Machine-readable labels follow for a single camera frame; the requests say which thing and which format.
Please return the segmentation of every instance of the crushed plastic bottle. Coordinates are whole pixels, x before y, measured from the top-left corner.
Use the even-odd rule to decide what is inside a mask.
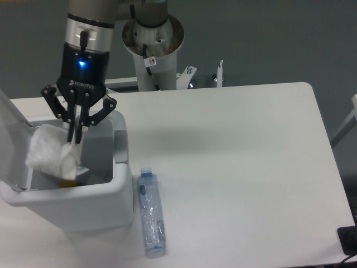
[[[161,257],[165,254],[166,237],[157,176],[150,167],[143,168],[137,183],[146,256]]]

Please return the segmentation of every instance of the black object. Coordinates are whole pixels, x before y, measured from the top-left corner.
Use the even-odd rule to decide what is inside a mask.
[[[163,21],[161,21],[160,23],[152,25],[152,24],[144,23],[144,22],[138,20],[138,18],[136,18],[137,23],[140,24],[141,26],[145,27],[145,28],[159,28],[160,26],[164,25],[167,20],[168,20],[168,16]]]
[[[88,30],[83,30],[80,32],[79,46],[80,51],[84,52],[86,47],[88,46],[89,33]]]
[[[130,5],[130,16],[135,18],[135,6],[133,4]]]
[[[342,268],[342,267],[344,266],[344,263],[345,263],[346,261],[348,261],[350,258],[355,257],[356,255],[357,255],[357,253],[356,253],[356,254],[353,254],[353,255],[350,255],[350,256],[348,256],[347,258],[345,258],[343,261],[340,262],[340,264],[337,266],[337,268]]]
[[[76,131],[75,142],[80,143],[82,128],[95,126],[115,109],[117,101],[106,95],[105,75],[109,62],[109,52],[93,52],[86,50],[88,31],[80,34],[80,46],[76,48],[65,43],[62,58],[61,75],[55,86],[47,86],[42,95],[54,115],[70,125],[67,141],[71,142],[75,132],[75,106],[82,106],[80,122]],[[67,101],[67,110],[59,102],[56,92],[61,92]],[[89,109],[104,98],[103,108],[89,116]]]
[[[346,255],[357,255],[357,226],[337,229],[342,250]]]

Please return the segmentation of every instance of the white plastic bag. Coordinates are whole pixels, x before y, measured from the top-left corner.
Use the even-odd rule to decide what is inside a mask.
[[[34,132],[25,164],[34,170],[74,180],[80,165],[80,147],[67,142],[67,131],[44,124]]]

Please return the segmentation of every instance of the cable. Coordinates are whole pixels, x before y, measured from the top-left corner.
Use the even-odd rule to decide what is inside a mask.
[[[143,45],[143,58],[144,58],[144,59],[147,59],[146,49],[147,49],[147,46],[144,44],[144,45]],[[157,90],[157,91],[161,91],[161,89],[160,89],[160,87],[158,86],[158,84],[157,84],[157,82],[156,82],[154,76],[152,75],[152,72],[151,72],[149,66],[146,67],[146,71],[147,71],[147,74],[151,77],[151,80],[152,80],[152,82],[154,83],[154,86],[155,86],[156,90]]]
[[[343,264],[345,263],[345,261],[349,260],[350,258],[353,258],[354,256],[357,256],[357,253],[353,254],[353,255],[350,255],[347,258],[345,258],[343,261],[340,262],[340,264],[337,266],[337,268],[342,268]]]

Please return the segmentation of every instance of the metal rod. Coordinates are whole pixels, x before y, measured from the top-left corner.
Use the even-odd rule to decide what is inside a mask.
[[[334,132],[330,145],[334,148],[357,123],[357,111],[353,109]]]
[[[107,79],[105,80],[105,86],[107,88],[137,87],[138,79],[136,77]]]
[[[223,86],[223,60],[219,62],[217,68],[217,87],[221,88]]]

